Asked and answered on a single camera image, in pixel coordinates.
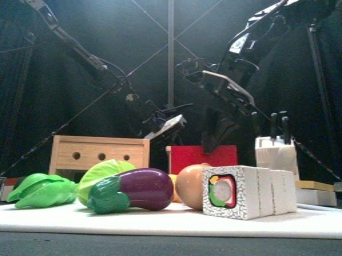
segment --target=wooden box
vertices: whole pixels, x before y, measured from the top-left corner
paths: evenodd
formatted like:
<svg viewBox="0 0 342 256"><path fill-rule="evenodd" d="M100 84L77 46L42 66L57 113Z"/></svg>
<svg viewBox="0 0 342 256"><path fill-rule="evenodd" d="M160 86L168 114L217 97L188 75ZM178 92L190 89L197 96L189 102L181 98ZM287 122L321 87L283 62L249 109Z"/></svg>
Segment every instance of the wooden box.
<svg viewBox="0 0 342 256"><path fill-rule="evenodd" d="M126 161L136 168L148 167L149 140L56 135L49 174L73 180L74 173L84 174L94 164L109 159Z"/></svg>

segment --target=purple eggplant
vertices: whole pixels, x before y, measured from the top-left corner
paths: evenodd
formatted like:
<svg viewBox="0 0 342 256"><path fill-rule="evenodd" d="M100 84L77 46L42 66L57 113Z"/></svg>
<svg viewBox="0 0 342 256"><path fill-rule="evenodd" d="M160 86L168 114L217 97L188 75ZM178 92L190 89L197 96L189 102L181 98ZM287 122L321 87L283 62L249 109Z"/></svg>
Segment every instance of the purple eggplant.
<svg viewBox="0 0 342 256"><path fill-rule="evenodd" d="M86 207L97 214L128 207L164 209L173 199L173 184L165 172L140 168L104 178L90 188Z"/></svg>

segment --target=toy food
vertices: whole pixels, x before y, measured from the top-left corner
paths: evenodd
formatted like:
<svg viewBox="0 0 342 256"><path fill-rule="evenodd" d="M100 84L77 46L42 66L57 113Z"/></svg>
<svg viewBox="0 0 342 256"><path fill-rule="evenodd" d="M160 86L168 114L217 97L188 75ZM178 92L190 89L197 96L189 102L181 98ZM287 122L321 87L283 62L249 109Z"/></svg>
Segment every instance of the toy food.
<svg viewBox="0 0 342 256"><path fill-rule="evenodd" d="M122 212L128 207L157 211L172 202L173 185L161 170L138 168L100 180L88 198L86 207L97 214Z"/></svg>
<svg viewBox="0 0 342 256"><path fill-rule="evenodd" d="M76 199L74 182L58 175L30 174L7 195L7 202L17 201L15 208L45 208L72 203Z"/></svg>
<svg viewBox="0 0 342 256"><path fill-rule="evenodd" d="M173 200L172 202L174 203L181 203L180 199L178 199L178 196L176 194L176 174L168 174L170 180L172 180L172 183L173 183Z"/></svg>
<svg viewBox="0 0 342 256"><path fill-rule="evenodd" d="M177 174L176 194L180 201L192 209L202 209L202 169L209 164L193 164L186 166Z"/></svg>
<svg viewBox="0 0 342 256"><path fill-rule="evenodd" d="M104 178L121 172L134 169L134 166L125 161L113 159L102 161L92 166L85 172L78 182L77 199L82 205L86 205L90 187Z"/></svg>

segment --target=red box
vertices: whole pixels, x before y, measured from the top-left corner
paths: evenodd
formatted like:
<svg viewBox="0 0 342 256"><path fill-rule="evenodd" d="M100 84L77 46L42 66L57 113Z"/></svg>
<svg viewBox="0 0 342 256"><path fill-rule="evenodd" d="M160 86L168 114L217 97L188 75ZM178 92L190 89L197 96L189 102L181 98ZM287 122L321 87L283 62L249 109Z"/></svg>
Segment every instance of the red box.
<svg viewBox="0 0 342 256"><path fill-rule="evenodd" d="M192 164L208 163L212 167L237 165L235 145L220 145L210 154L204 154L201 146L169 146L168 172L177 174Z"/></svg>

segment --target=dark background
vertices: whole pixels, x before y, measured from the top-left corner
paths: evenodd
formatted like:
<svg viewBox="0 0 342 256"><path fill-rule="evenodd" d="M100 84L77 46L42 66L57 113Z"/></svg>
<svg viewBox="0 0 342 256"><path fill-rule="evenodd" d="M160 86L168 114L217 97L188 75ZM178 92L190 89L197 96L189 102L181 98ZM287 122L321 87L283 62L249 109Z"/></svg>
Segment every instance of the dark background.
<svg viewBox="0 0 342 256"><path fill-rule="evenodd" d="M248 18L277 1L176 0L174 64L200 57L217 63L229 39L243 30ZM142 99L164 108L168 104L168 1L166 0L49 0L60 27L97 57L128 74ZM342 174L340 155L331 154L327 143L331 129L340 154L340 61L342 12L321 21L319 43L328 89L332 124L321 112L307 30L297 25L275 45L251 78L247 90L268 115L287 110L291 131L297 141L321 159L336 175ZM0 1L0 153L1 170L19 159L102 93L82 66L46 29L43 22L19 1ZM186 125L180 132L184 145L198 145L202 111L210 96L173 73L173 105L193 103L181 111ZM58 134L105 137L142 137L136 113L120 95L110 94L65 127ZM240 164L253 164L253 134L248 118L224 141L237 145ZM7 170L5 176L46 172L52 140ZM164 159L152 163L165 166ZM300 178L332 182L332 176L299 153Z"/></svg>

